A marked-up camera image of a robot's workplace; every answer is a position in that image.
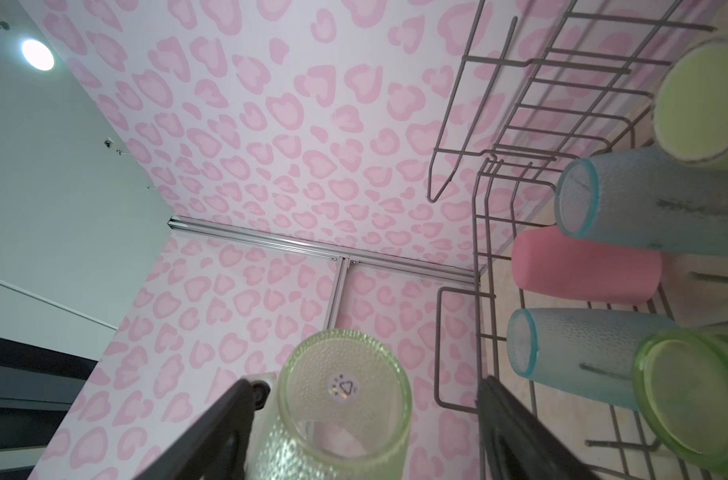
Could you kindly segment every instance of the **pink leopard print wallpaper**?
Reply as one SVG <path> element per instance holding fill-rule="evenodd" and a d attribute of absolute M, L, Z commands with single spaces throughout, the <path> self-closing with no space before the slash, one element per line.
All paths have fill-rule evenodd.
<path fill-rule="evenodd" d="M 323 328 L 334 262 L 173 234 L 33 470 L 128 480 L 245 374 Z"/>
<path fill-rule="evenodd" d="M 279 371 L 298 343 L 323 328 L 335 268 L 328 260 L 173 234 L 31 478 L 137 475 L 235 380 Z M 473 480 L 475 417 L 433 400 L 440 286 L 356 266 L 336 326 L 383 341 L 407 370 L 414 404 L 404 478 Z M 440 383 L 443 399 L 472 406 L 469 299 L 443 298 Z"/>
<path fill-rule="evenodd" d="M 510 58 L 537 57 L 566 0 L 488 0 L 472 54 L 498 55 L 519 16 Z M 686 0 L 672 19 L 700 19 L 721 0 Z M 466 158 L 436 204 L 428 159 L 476 2 L 465 0 L 22 0 L 174 212 L 437 264 L 471 263 L 471 204 L 479 158 Z M 578 11 L 657 18 L 668 2 L 580 0 Z M 626 55 L 647 25 L 571 19 L 556 46 Z M 643 56 L 670 55 L 685 38 L 661 35 Z M 595 60 L 617 64 L 613 61 Z M 646 85 L 664 68 L 634 68 L 618 86 Z M 459 148 L 494 68 L 469 64 L 442 138 Z M 505 68 L 470 148 L 496 138 L 528 70 Z M 609 74 L 543 68 L 546 78 L 606 82 Z M 536 103 L 544 88 L 533 88 Z M 595 92 L 548 89 L 548 104 L 587 106 Z M 599 110 L 627 108 L 609 98 Z M 569 130 L 563 113 L 522 112 L 514 124 Z M 596 134 L 606 122 L 587 122 Z M 510 132 L 547 147 L 560 138 Z M 575 154 L 594 142 L 568 145 Z M 454 161 L 439 155 L 436 181 Z M 510 187 L 493 191 L 505 214 Z M 534 187 L 515 214 L 548 196 Z M 494 232 L 493 248 L 510 232 Z"/>

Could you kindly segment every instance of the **dish rack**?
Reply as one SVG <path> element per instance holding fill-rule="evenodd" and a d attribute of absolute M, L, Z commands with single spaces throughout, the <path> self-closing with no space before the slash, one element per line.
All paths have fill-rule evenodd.
<path fill-rule="evenodd" d="M 452 182 L 456 173 L 458 172 L 461 160 L 464 156 L 470 157 L 484 157 L 482 166 L 476 173 L 475 182 L 472 191 L 471 207 L 472 207 L 472 235 L 473 235 L 473 266 L 476 275 L 476 282 L 474 290 L 464 290 L 455 287 L 443 287 L 438 292 L 437 298 L 437 309 L 436 309 L 436 349 L 435 349 L 435 372 L 434 372 L 434 398 L 436 403 L 442 408 L 449 408 L 451 410 L 476 414 L 476 409 L 463 406 L 456 403 L 445 402 L 441 399 L 439 391 L 439 373 L 441 363 L 441 349 L 440 346 L 440 332 L 441 332 L 441 321 L 442 321 L 442 294 L 443 293 L 459 293 L 463 295 L 473 296 L 475 300 L 475 328 L 476 328 L 476 370 L 478 373 L 478 379 L 482 379 L 484 372 L 484 359 L 482 358 L 483 349 L 482 344 L 488 341 L 492 344 L 492 351 L 486 352 L 486 355 L 492 357 L 492 369 L 496 377 L 500 377 L 500 343 L 505 342 L 504 336 L 498 331 L 498 316 L 495 310 L 495 292 L 494 292 L 494 270 L 493 266 L 497 262 L 509 262 L 510 256 L 504 256 L 500 253 L 503 252 L 504 248 L 493 251 L 491 242 L 491 229 L 494 225 L 503 228 L 510 228 L 509 241 L 517 235 L 517 230 L 521 231 L 527 227 L 542 227 L 548 226 L 531 221 L 532 218 L 522 219 L 521 212 L 517 212 L 514 203 L 517 199 L 518 192 L 522 185 L 524 186 L 539 186 L 541 188 L 550 188 L 554 193 L 556 187 L 554 184 L 555 178 L 563 171 L 566 164 L 573 159 L 577 159 L 576 154 L 572 154 L 566 151 L 565 147 L 568 147 L 570 142 L 577 140 L 589 141 L 596 144 L 601 144 L 602 147 L 596 150 L 594 154 L 601 154 L 604 152 L 612 151 L 613 148 L 624 146 L 626 148 L 636 148 L 640 146 L 647 146 L 653 143 L 651 139 L 640 139 L 639 124 L 642 121 L 649 121 L 650 111 L 652 109 L 652 101 L 654 95 L 647 90 L 639 90 L 632 88 L 624 88 L 621 80 L 625 75 L 628 75 L 635 68 L 641 68 L 645 65 L 657 65 L 665 68 L 670 65 L 670 62 L 666 60 L 657 60 L 652 58 L 646 58 L 642 56 L 642 53 L 646 49 L 647 45 L 656 39 L 657 35 L 660 34 L 660 30 L 663 28 L 670 31 L 673 29 L 676 32 L 693 33 L 698 32 L 712 32 L 715 27 L 711 27 L 706 24 L 696 24 L 688 22 L 677 22 L 674 21 L 674 13 L 681 6 L 683 0 L 675 0 L 672 2 L 665 13 L 658 19 L 646 19 L 636 18 L 630 16 L 621 16 L 617 14 L 602 14 L 602 13 L 584 13 L 575 10 L 575 6 L 578 4 L 578 0 L 571 0 L 564 10 L 561 18 L 556 24 L 556 28 L 553 30 L 550 38 L 545 44 L 545 48 L 542 55 L 539 58 L 531 58 L 526 61 L 518 61 L 508 59 L 508 54 L 512 46 L 512 39 L 516 32 L 518 19 L 514 17 L 511 21 L 510 28 L 508 30 L 505 43 L 502 46 L 501 53 L 497 58 L 479 57 L 470 55 L 472 42 L 476 33 L 476 28 L 479 24 L 479 20 L 482 16 L 482 10 L 484 8 L 484 0 L 481 0 L 478 4 L 478 9 L 475 13 L 474 22 L 471 27 L 468 42 L 465 46 L 465 52 L 462 56 L 462 61 L 458 70 L 457 77 L 453 90 L 449 96 L 448 106 L 446 114 L 444 116 L 441 129 L 439 131 L 438 139 L 436 140 L 436 147 L 433 149 L 433 155 L 428 167 L 428 201 L 435 203 L 445 191 L 447 186 Z M 619 22 L 627 24 L 642 24 L 649 28 L 647 35 L 641 41 L 640 44 L 633 50 L 633 53 L 628 56 L 616 55 L 616 54 L 604 54 L 597 52 L 581 51 L 577 48 L 557 48 L 555 45 L 559 42 L 559 39 L 564 31 L 564 26 L 571 18 L 578 18 L 587 20 L 590 22 Z M 467 64 L 491 64 L 495 65 L 492 76 L 488 80 L 484 95 L 481 97 L 481 101 L 478 104 L 473 121 L 470 123 L 468 132 L 465 135 L 465 141 L 459 149 L 444 148 L 441 146 L 442 137 L 445 134 L 447 122 L 450 118 L 450 111 L 452 110 L 453 104 L 455 103 L 455 96 L 460 86 L 463 72 L 465 71 Z M 604 82 L 601 84 L 590 84 L 580 82 L 565 82 L 559 78 L 546 78 L 540 74 L 543 67 L 560 68 L 563 70 L 581 70 L 581 71 L 592 71 L 592 72 L 603 72 L 609 75 L 605 76 Z M 496 139 L 492 142 L 492 146 L 488 149 L 481 151 L 473 151 L 468 149 L 472 136 L 474 135 L 474 129 L 482 117 L 484 106 L 489 100 L 490 95 L 494 92 L 495 84 L 500 76 L 503 68 L 528 68 L 529 71 L 525 76 L 524 83 L 518 92 L 518 96 L 514 100 L 512 107 L 505 120 L 502 123 L 502 127 L 496 134 Z M 591 91 L 596 94 L 595 100 L 589 104 L 586 108 L 580 109 L 567 109 L 567 108 L 555 108 L 547 106 L 544 100 L 547 95 L 543 96 L 541 101 L 537 103 L 525 102 L 525 96 L 530 91 L 533 85 L 540 84 L 546 85 L 547 87 L 566 87 L 566 88 L 580 88 L 586 91 Z M 608 100 L 608 96 L 615 98 L 629 98 L 635 100 L 637 105 L 632 115 L 623 116 L 616 114 L 607 114 L 600 111 L 600 105 L 605 99 Z M 513 125 L 514 116 L 522 110 L 534 110 L 534 111 L 546 111 L 552 113 L 566 114 L 577 120 L 572 124 L 571 128 L 567 131 L 558 131 L 552 129 L 541 129 L 541 128 L 530 128 L 528 126 L 517 126 Z M 611 121 L 615 123 L 616 128 L 608 134 L 586 134 L 584 129 L 582 130 L 586 122 L 592 120 L 603 120 Z M 556 143 L 553 148 L 532 148 L 529 146 L 515 145 L 513 141 L 504 141 L 506 133 L 511 132 L 526 132 L 530 134 L 538 134 L 541 136 L 554 138 Z M 436 166 L 436 157 L 438 154 L 450 154 L 456 157 L 454 165 L 452 166 L 451 173 L 446 176 L 439 176 L 434 172 Z M 508 204 L 508 212 L 506 214 L 497 214 L 490 211 L 490 195 L 492 187 L 495 184 L 501 182 L 511 186 L 511 195 Z M 542 202 L 544 204 L 548 201 L 548 197 Z M 725 281 L 724 278 L 704 278 L 701 280 L 714 280 L 714 281 Z M 482 280 L 488 281 L 489 292 L 482 291 L 481 282 Z M 667 301 L 666 294 L 662 286 L 658 287 L 659 300 L 657 302 L 650 300 L 647 302 L 647 309 L 649 312 L 661 312 L 673 319 L 674 315 L 671 312 L 670 305 Z M 524 298 L 524 292 L 518 289 L 518 298 L 521 308 L 526 308 L 526 301 Z M 482 314 L 482 307 L 484 304 L 488 305 L 489 316 L 491 321 L 489 325 L 483 325 L 486 319 Z M 587 308 L 592 308 L 590 302 L 586 305 Z M 611 309 L 612 305 L 607 304 L 607 308 Z M 530 408 L 532 413 L 538 415 L 538 400 L 535 394 L 535 388 L 532 381 L 529 381 L 529 397 L 530 397 Z M 614 430 L 614 440 L 595 439 L 589 438 L 586 440 L 585 445 L 592 448 L 611 448 L 618 452 L 620 456 L 620 464 L 623 467 L 622 472 L 618 472 L 611 468 L 604 466 L 589 466 L 594 472 L 603 473 L 617 478 L 626 478 L 627 480 L 641 480 L 636 476 L 629 474 L 628 462 L 626 459 L 626 451 L 635 450 L 642 452 L 644 456 L 644 462 L 647 467 L 647 475 L 650 480 L 656 480 L 657 474 L 655 472 L 654 465 L 651 460 L 650 454 L 656 452 L 660 447 L 660 440 L 656 438 L 647 438 L 645 436 L 644 428 L 642 426 L 642 418 L 638 412 L 633 412 L 634 422 L 636 429 L 638 430 L 638 438 L 640 442 L 624 442 L 620 436 L 620 428 L 618 425 L 618 413 L 614 406 L 608 408 L 608 421 L 612 423 Z M 480 460 L 480 473 L 482 480 L 485 477 L 485 461 L 483 447 L 479 448 L 479 460 Z M 690 480 L 690 472 L 687 469 L 686 464 L 678 459 L 679 469 L 681 472 L 681 478 L 683 480 Z M 703 480 L 711 480 L 711 475 L 706 470 L 700 470 L 700 475 Z"/>

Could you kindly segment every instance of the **cup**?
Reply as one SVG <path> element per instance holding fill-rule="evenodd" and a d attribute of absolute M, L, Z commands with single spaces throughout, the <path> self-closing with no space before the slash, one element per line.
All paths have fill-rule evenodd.
<path fill-rule="evenodd" d="M 648 336 L 672 328 L 676 323 L 653 313 L 520 309 L 508 323 L 508 360 L 525 379 L 638 410 L 634 354 Z"/>
<path fill-rule="evenodd" d="M 728 325 L 658 332 L 639 348 L 633 382 L 663 444 L 728 477 Z"/>
<path fill-rule="evenodd" d="M 637 305 L 657 291 L 660 252 L 570 238 L 558 226 L 525 230 L 511 253 L 516 285 L 587 302 Z"/>
<path fill-rule="evenodd" d="M 325 330 L 299 344 L 265 415 L 249 480 L 402 477 L 412 391 L 396 357 L 368 335 Z"/>
<path fill-rule="evenodd" d="M 728 170 L 728 26 L 671 66 L 652 115 L 668 154 L 687 166 Z"/>
<path fill-rule="evenodd" d="M 728 256 L 728 171 L 687 168 L 656 146 L 576 160 L 554 205 L 573 238 Z"/>

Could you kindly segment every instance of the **pink cup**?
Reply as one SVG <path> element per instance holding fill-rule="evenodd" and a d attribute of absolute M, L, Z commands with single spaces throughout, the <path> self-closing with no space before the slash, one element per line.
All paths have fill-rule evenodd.
<path fill-rule="evenodd" d="M 523 290 L 628 305 L 652 298 L 663 272 L 656 250 L 570 238 L 555 225 L 519 234 L 511 263 L 514 281 Z"/>

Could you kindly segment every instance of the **blue cup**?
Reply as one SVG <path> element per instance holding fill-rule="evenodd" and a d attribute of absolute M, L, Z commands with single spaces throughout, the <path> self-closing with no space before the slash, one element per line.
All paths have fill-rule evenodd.
<path fill-rule="evenodd" d="M 675 328 L 653 313 L 520 309 L 508 323 L 508 360 L 525 379 L 639 410 L 632 383 L 636 350 L 647 337 Z"/>
<path fill-rule="evenodd" d="M 576 160 L 554 205 L 573 238 L 728 256 L 728 171 L 685 167 L 655 146 Z"/>

